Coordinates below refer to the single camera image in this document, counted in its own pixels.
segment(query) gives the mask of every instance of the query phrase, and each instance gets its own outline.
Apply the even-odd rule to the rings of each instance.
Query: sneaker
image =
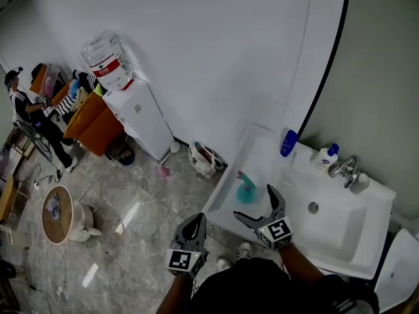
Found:
[[[231,264],[230,260],[228,260],[225,257],[219,257],[217,259],[217,269],[218,271],[225,271],[228,270],[229,268],[231,268],[233,266],[233,264]]]
[[[76,139],[73,139],[73,144],[72,145],[69,145],[69,149],[70,150],[73,150],[73,148],[74,148],[74,146],[77,144],[77,140]]]
[[[253,254],[253,245],[248,241],[244,241],[240,245],[240,248],[238,249],[237,260],[242,259],[242,258],[250,259],[252,254]]]
[[[79,159],[77,158],[77,156],[74,156],[73,161],[71,162],[71,165],[69,167],[66,167],[65,170],[67,172],[72,172],[73,168],[77,165],[78,162],[79,162]]]

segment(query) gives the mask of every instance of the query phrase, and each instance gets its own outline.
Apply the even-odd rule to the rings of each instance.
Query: faucet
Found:
[[[338,173],[341,173],[342,176],[348,178],[344,188],[351,187],[359,177],[359,166],[358,159],[356,156],[350,156],[347,160],[343,162],[336,162],[329,168],[330,178],[335,178]]]

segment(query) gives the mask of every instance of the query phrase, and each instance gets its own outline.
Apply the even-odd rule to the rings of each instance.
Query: sink basin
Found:
[[[352,277],[372,279],[380,260],[395,192],[370,179],[368,189],[353,194],[343,177],[330,178],[310,166],[316,151],[298,144],[284,158],[276,133],[250,125],[203,212],[220,227],[250,241],[255,234],[234,218],[233,211],[251,217],[272,211],[266,184],[276,187],[286,202],[285,214],[293,241],[317,267]],[[236,199],[242,170],[258,187],[255,203]]]

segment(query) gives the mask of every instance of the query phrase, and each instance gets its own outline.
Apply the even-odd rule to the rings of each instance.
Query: plastic bag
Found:
[[[201,142],[193,141],[189,145],[188,157],[195,170],[207,178],[223,168],[223,163],[215,152]]]

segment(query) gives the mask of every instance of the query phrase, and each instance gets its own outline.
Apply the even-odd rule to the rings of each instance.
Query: black pants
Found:
[[[35,127],[35,130],[48,140],[61,163],[65,167],[69,167],[72,159],[70,155],[64,151],[61,143],[72,145],[73,139],[65,139],[61,129],[50,120],[43,121],[39,127]]]

